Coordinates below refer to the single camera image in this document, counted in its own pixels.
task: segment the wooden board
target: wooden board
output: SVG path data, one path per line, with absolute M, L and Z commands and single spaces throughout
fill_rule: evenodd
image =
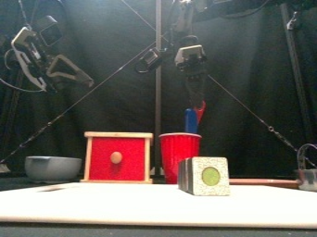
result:
M 194 196 L 177 185 L 68 183 L 5 191 L 0 200 L 3 222 L 317 229 L 317 193 L 268 186 Z

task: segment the black backdrop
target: black backdrop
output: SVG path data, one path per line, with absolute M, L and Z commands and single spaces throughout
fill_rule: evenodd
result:
M 155 30 L 149 26 L 155 28 L 155 1 L 64 0 L 64 7 L 55 0 L 39 1 L 34 14 L 36 1 L 23 2 L 29 19 L 32 15 L 35 20 L 51 15 L 58 20 L 63 31 L 59 51 L 90 74 L 95 86 L 102 82 L 103 85 L 9 158 L 8 166 L 15 172 L 24 172 L 25 156 L 84 159 L 84 131 L 155 132 L 155 72 L 141 75 L 134 71 L 136 60 L 126 64 L 155 42 Z M 171 2 L 162 1 L 162 31 L 166 31 Z M 0 33 L 9 38 L 24 25 L 21 11 L 19 1 L 1 0 L 0 3 Z M 219 17 L 193 25 L 209 58 L 209 75 L 296 148 L 316 140 L 316 15 L 316 7 L 302 12 L 294 32 L 309 104 L 309 137 L 280 6 L 268 6 L 245 18 Z M 0 67 L 5 81 L 36 89 L 19 76 L 17 69 L 5 68 L 3 57 Z M 88 91 L 75 85 L 58 94 L 27 94 L 0 85 L 1 157 Z M 296 153 L 290 147 L 278 141 L 266 126 L 209 78 L 205 96 L 207 108 L 198 129 L 203 137 L 201 156 L 225 156 L 231 177 L 290 177 L 296 169 Z M 161 133 L 183 131 L 190 100 L 185 75 L 177 70 L 173 57 L 162 63 L 161 97 Z M 155 165 L 154 149 L 151 159 Z

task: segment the black cable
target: black cable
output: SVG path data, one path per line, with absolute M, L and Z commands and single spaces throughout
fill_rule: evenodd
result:
M 25 90 L 25 89 L 23 89 L 23 88 L 19 88 L 19 87 L 11 85 L 9 83 L 7 83 L 1 78 L 0 78 L 0 82 L 1 82 L 4 85 L 7 85 L 11 89 L 13 89 L 13 90 L 16 90 L 16 91 L 19 91 L 19 92 L 23 92 L 23 93 L 42 93 L 42 92 L 44 92 L 44 90 L 29 91 L 29 90 Z
M 227 16 L 223 16 L 222 18 L 223 19 L 241 19 L 241 18 L 249 17 L 253 14 L 256 14 L 258 11 L 261 11 L 266 7 L 270 1 L 272 0 L 266 0 L 264 4 L 257 9 L 252 10 L 250 12 L 246 12 L 242 14 L 227 15 Z

